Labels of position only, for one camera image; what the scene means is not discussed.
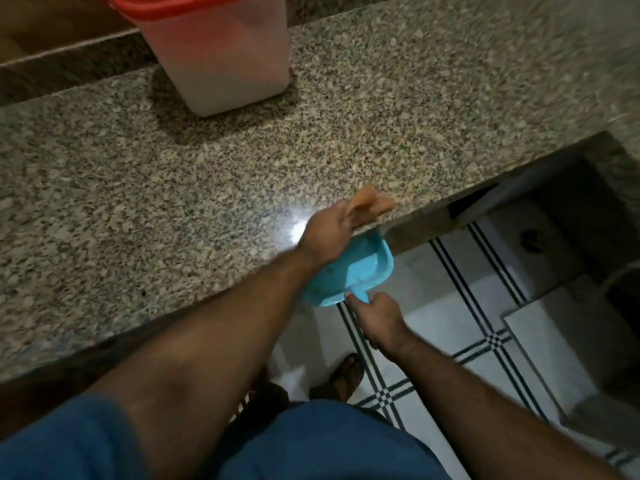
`black and white tile pattern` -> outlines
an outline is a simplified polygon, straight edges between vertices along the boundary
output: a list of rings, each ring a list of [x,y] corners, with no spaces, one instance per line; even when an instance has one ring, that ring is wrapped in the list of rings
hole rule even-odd
[[[572,251],[566,254],[567,262],[553,266],[545,263],[542,255],[521,256],[522,251],[515,248],[518,229],[535,226],[553,239],[561,236],[531,202],[519,201],[514,206],[500,209],[495,221],[490,214],[395,256],[393,274],[373,291],[385,291],[395,298],[406,322],[421,337],[542,420],[559,425],[555,403],[502,318],[557,286],[559,274],[577,274],[584,265]],[[568,247],[565,242],[554,245]],[[301,314],[300,323],[305,323],[308,331],[300,333],[295,326],[285,331],[285,338],[288,333],[294,338],[289,348],[300,348],[304,340],[307,345],[319,340],[320,347],[308,346],[308,350],[322,355],[324,369],[309,365],[317,360],[309,357],[302,366],[285,361],[279,370],[292,373],[302,367],[308,377],[302,387],[308,387],[325,380],[342,357],[356,351],[365,365],[365,379],[350,403],[380,411],[396,428],[427,444],[453,479],[468,478],[411,382],[396,364],[369,346],[344,303]],[[634,468],[640,470],[636,465],[640,462],[625,452],[579,442],[628,475]]]

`white plastic container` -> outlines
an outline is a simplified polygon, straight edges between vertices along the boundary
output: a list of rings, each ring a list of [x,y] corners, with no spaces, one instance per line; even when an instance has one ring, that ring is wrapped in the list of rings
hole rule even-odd
[[[133,21],[199,116],[289,85],[285,0],[111,0]]]

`blue dustpan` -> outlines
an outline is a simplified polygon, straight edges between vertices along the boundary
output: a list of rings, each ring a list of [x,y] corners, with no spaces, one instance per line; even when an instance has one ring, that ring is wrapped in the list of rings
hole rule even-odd
[[[329,306],[350,291],[368,303],[366,290],[386,280],[393,269],[389,246],[373,229],[354,237],[336,261],[322,268],[302,291],[302,299],[313,306]]]

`forearm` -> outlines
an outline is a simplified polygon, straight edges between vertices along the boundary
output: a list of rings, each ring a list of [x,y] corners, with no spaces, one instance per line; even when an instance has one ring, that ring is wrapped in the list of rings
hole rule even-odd
[[[473,478],[622,478],[604,460],[585,452],[419,337],[407,338],[393,359]]]
[[[154,476],[184,476],[210,453],[317,268],[283,253],[93,387],[128,414]]]

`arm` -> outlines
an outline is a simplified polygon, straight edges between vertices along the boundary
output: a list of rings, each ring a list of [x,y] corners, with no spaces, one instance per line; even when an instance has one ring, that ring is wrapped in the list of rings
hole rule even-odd
[[[623,478],[414,334],[386,293],[377,293],[369,305],[351,295],[348,304],[372,347],[411,380],[473,478]]]
[[[346,247],[345,209],[341,201],[316,213],[298,247],[164,331],[92,387],[130,418],[153,477],[186,477],[212,451],[304,284]]]

